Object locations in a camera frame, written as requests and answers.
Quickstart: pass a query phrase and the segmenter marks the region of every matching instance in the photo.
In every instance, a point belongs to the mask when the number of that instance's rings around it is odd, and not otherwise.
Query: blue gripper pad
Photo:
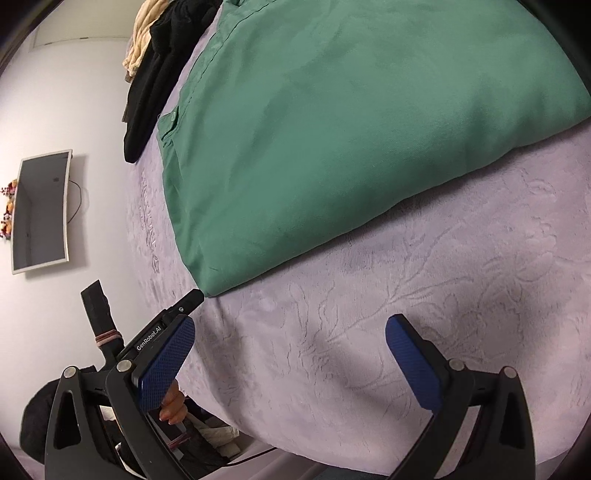
[[[138,382],[138,406],[143,413],[158,408],[195,343],[195,324],[185,317]]]
[[[441,384],[437,375],[403,328],[398,315],[386,323],[386,343],[422,408],[437,413],[441,408]]]

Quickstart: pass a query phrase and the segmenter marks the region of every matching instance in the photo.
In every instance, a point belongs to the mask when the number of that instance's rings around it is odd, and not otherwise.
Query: black clothing
[[[86,367],[81,371],[86,373],[94,370],[94,367]],[[22,414],[19,438],[21,449],[29,457],[43,464],[45,464],[45,439],[49,427],[49,415],[59,382],[59,379],[53,380],[38,391]]]
[[[222,0],[175,0],[150,27],[151,40],[127,98],[125,161],[135,163],[195,45]]]

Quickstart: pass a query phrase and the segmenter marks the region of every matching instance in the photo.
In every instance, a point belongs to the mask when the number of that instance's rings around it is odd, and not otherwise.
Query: metal screw
[[[461,372],[462,370],[464,370],[466,364],[458,358],[452,358],[449,361],[449,366],[452,368],[452,370],[455,370],[456,372]]]
[[[503,372],[509,378],[515,378],[517,376],[517,370],[515,370],[513,367],[505,367]]]
[[[117,364],[117,371],[118,372],[127,372],[132,367],[131,360],[122,360]]]
[[[68,367],[64,370],[64,377],[72,378],[74,375],[76,375],[76,367]]]

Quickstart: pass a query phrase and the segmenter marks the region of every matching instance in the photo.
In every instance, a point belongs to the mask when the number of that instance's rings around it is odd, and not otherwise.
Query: power cord
[[[80,210],[80,207],[82,206],[82,189],[80,188],[80,185],[78,185],[74,180],[68,179],[68,181],[72,182],[74,185],[78,187],[78,191],[80,192],[80,203],[78,204],[78,208],[74,212],[74,215],[72,215],[71,218],[66,222],[66,225],[68,225],[74,219],[74,217],[78,213],[78,210]]]
[[[226,465],[222,465],[221,467],[240,465],[241,463],[247,462],[249,460],[253,460],[253,459],[257,458],[257,457],[260,457],[262,455],[265,455],[266,453],[272,452],[273,450],[277,450],[277,447],[269,448],[268,450],[265,450],[264,452],[257,453],[256,455],[253,455],[251,457],[245,458],[244,460],[240,460],[239,462],[236,462],[236,463],[227,463]]]

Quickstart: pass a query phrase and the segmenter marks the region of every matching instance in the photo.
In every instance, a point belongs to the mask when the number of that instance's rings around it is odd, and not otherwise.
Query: white wall
[[[64,0],[37,29],[36,46],[73,38],[128,39],[144,0]]]
[[[40,387],[68,365],[102,364],[81,290],[101,280],[126,340],[151,318],[125,232],[125,47],[80,40],[30,50],[29,39],[0,77],[0,184],[17,175],[22,158],[71,148],[70,178],[84,194],[68,228],[70,264],[12,276],[9,243],[0,241],[0,430],[11,445]],[[78,198],[71,187],[70,214]]]

